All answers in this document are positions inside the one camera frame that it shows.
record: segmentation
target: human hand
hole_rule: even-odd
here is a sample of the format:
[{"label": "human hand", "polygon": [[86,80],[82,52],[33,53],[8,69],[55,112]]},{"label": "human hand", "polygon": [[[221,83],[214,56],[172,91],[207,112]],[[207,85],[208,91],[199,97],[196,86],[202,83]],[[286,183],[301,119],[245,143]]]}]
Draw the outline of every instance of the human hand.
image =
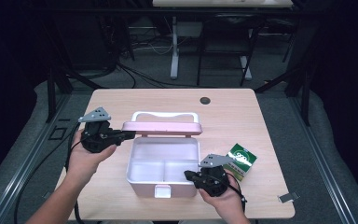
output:
[{"label": "human hand", "polygon": [[[227,175],[229,184],[235,189],[239,189],[234,177]],[[202,199],[216,209],[217,214],[228,224],[250,223],[249,219],[242,211],[240,196],[231,188],[227,188],[219,197],[211,197],[204,189],[200,189]]]},{"label": "human hand", "polygon": [[101,161],[109,158],[116,150],[116,145],[107,147],[100,153],[91,153],[80,142],[83,130],[76,132],[72,147],[77,144],[71,153],[69,160],[68,172],[65,179],[70,179],[73,184],[84,188],[90,182],[92,176],[97,172],[98,165]]}]

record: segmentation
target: desk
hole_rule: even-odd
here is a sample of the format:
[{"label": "desk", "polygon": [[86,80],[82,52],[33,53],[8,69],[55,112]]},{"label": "desk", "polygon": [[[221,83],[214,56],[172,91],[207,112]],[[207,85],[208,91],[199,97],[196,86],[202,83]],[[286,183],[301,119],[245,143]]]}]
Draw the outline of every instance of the desk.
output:
[{"label": "desk", "polygon": [[[201,97],[211,102],[203,105]],[[241,181],[248,200],[248,218],[289,218],[292,203],[280,203],[277,196],[288,192],[280,164],[269,138],[255,93],[249,89],[143,89],[97,90],[85,114],[103,106],[112,116],[111,127],[120,129],[135,111],[195,112],[203,133],[200,157],[209,153],[226,155],[236,144],[252,151],[257,161]],[[83,219],[180,220],[220,218],[199,194],[192,198],[139,198],[126,178],[132,141],[125,141],[115,154],[102,162],[81,192],[78,202]],[[58,185],[62,182],[62,171]]]},{"label": "desk", "polygon": [[[291,0],[153,0],[154,7],[278,7],[285,8],[293,5]],[[172,63],[171,79],[177,79],[179,65],[179,49],[177,48],[177,21],[172,18]],[[246,57],[240,57],[241,65],[246,65]],[[250,69],[246,72],[246,80],[252,80]]]}]

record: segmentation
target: table leg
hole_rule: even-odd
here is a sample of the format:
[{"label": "table leg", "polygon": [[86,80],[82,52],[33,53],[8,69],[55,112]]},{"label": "table leg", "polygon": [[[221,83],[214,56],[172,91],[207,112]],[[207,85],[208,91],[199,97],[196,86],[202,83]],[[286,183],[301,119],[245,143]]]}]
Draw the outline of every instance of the table leg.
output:
[{"label": "table leg", "polygon": [[177,23],[176,17],[172,18],[172,64],[171,64],[171,79],[178,78],[178,66],[179,66],[179,49],[178,49],[178,35],[177,35]]}]

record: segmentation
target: metal bracket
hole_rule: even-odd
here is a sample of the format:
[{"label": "metal bracket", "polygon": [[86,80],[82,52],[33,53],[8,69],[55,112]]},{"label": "metal bracket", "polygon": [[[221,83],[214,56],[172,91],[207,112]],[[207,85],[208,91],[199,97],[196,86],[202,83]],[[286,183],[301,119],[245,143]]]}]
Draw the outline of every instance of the metal bracket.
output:
[{"label": "metal bracket", "polygon": [[89,112],[84,117],[80,117],[78,122],[95,122],[110,120],[110,115],[100,106],[93,111]]},{"label": "metal bracket", "polygon": [[216,167],[219,165],[228,164],[233,161],[235,161],[235,160],[232,159],[231,157],[209,154],[207,157],[205,157],[205,159],[203,159],[200,162],[199,167],[212,168],[212,167]]},{"label": "metal bracket", "polygon": [[281,202],[281,203],[287,203],[287,202],[294,202],[295,200],[297,200],[300,196],[296,193],[296,192],[293,192],[293,193],[287,193],[287,194],[284,194],[282,196],[278,196],[278,200]]}]

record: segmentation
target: small green package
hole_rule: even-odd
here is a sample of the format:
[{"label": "small green package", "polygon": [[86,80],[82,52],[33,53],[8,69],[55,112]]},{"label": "small green package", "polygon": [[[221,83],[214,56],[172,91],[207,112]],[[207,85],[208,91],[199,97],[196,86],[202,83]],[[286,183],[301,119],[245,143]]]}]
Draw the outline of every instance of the small green package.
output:
[{"label": "small green package", "polygon": [[235,161],[225,164],[223,167],[231,171],[235,178],[240,181],[243,180],[243,177],[248,173],[257,159],[257,156],[239,144],[236,144],[226,156],[233,158]]}]

